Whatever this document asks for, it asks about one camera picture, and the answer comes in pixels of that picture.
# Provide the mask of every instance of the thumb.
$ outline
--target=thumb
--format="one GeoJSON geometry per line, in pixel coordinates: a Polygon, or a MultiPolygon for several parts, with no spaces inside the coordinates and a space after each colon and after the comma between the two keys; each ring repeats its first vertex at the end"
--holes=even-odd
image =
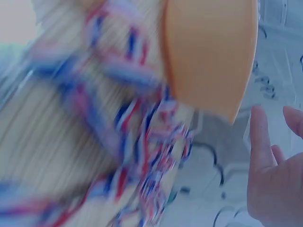
{"type": "Polygon", "coordinates": [[[254,106],[250,119],[250,172],[273,167],[274,161],[270,146],[267,117],[260,106],[254,106]]]}
{"type": "Polygon", "coordinates": [[[303,138],[303,112],[284,106],[283,114],[288,127],[298,136],[303,138]]]}

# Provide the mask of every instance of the hand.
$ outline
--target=hand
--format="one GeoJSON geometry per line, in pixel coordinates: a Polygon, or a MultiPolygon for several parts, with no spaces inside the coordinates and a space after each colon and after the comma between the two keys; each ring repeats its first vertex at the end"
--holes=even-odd
{"type": "MultiPolygon", "coordinates": [[[[286,106],[283,113],[288,127],[303,138],[303,112],[286,106]]],[[[252,108],[250,141],[249,214],[265,227],[302,227],[303,153],[285,160],[279,146],[270,146],[267,117],[259,106],[252,108]]]]}

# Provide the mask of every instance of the red white and blue ribbon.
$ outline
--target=red white and blue ribbon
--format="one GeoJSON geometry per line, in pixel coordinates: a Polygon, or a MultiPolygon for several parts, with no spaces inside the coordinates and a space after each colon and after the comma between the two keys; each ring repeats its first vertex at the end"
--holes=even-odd
{"type": "Polygon", "coordinates": [[[96,90],[82,76],[90,56],[65,53],[52,44],[41,43],[27,54],[27,72],[32,71],[36,78],[55,84],[66,109],[82,117],[121,166],[114,173],[100,176],[90,185],[76,187],[60,198],[37,198],[19,185],[0,183],[0,226],[59,227],[90,199],[102,197],[117,201],[130,185],[136,186],[139,205],[135,209],[129,206],[122,209],[112,226],[121,226],[137,214],[141,217],[138,226],[159,222],[167,201],[161,180],[177,164],[172,156],[174,143],[185,139],[182,160],[186,160],[190,155],[193,132],[184,124],[174,122],[176,101],[170,97],[168,86],[146,67],[148,39],[143,27],[137,23],[139,17],[135,7],[121,1],[96,9],[87,20],[91,46],[99,54],[105,75],[131,84],[138,91],[137,98],[120,108],[115,123],[111,123],[105,109],[100,108],[102,103],[97,100],[96,90]],[[102,23],[111,15],[125,17],[130,23],[126,54],[102,53],[97,48],[102,23]],[[146,88],[152,91],[152,98],[145,95],[146,88]],[[132,144],[130,122],[134,116],[139,117],[141,123],[132,144]],[[153,121],[160,121],[160,127],[154,126],[153,121]]]}

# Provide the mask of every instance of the ribbon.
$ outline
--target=ribbon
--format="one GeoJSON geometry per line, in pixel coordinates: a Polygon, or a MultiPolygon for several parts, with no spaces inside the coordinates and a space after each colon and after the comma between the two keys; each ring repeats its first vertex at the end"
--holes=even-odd
{"type": "Polygon", "coordinates": [[[185,124],[174,122],[177,102],[170,97],[168,86],[157,80],[145,65],[149,44],[143,27],[137,23],[139,17],[132,5],[119,2],[96,9],[87,20],[91,47],[98,52],[104,73],[137,90],[138,97],[120,108],[114,123],[110,123],[104,108],[99,108],[102,103],[97,100],[96,90],[82,75],[90,56],[65,53],[52,44],[41,43],[27,53],[29,65],[25,73],[32,72],[37,78],[55,84],[65,108],[87,123],[121,165],[114,173],[100,176],[60,198],[36,198],[27,192],[20,194],[19,186],[0,184],[0,226],[59,227],[90,199],[118,201],[130,185],[136,186],[139,204],[135,208],[123,208],[112,226],[121,226],[138,214],[141,217],[138,226],[159,222],[167,200],[161,186],[162,177],[177,164],[172,156],[174,144],[178,139],[185,139],[182,161],[186,160],[194,132],[185,124]],[[130,22],[126,54],[103,53],[98,49],[102,24],[112,15],[128,18],[130,22]],[[138,50],[141,50],[139,57],[135,54],[138,50]],[[140,127],[132,144],[130,122],[135,115],[140,119],[140,127]],[[160,121],[161,125],[154,126],[153,121],[160,121]]]}

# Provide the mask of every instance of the orange object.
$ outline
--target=orange object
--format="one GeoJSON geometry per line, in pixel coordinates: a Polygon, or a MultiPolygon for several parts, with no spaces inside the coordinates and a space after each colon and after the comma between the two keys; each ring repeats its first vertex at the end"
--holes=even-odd
{"type": "Polygon", "coordinates": [[[257,0],[168,0],[164,50],[174,97],[233,123],[257,33],[257,0]]]}

